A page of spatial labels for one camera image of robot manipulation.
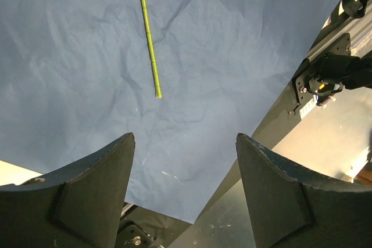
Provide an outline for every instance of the bolt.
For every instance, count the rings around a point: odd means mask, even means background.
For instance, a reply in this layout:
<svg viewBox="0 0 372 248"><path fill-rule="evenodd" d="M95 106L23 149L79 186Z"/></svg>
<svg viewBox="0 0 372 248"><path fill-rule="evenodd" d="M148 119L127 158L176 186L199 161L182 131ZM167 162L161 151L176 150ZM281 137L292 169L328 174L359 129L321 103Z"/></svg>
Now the bolt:
<svg viewBox="0 0 372 248"><path fill-rule="evenodd" d="M132 243L136 246L140 245L141 244L141 237L136 236L135 238L132 239Z"/></svg>

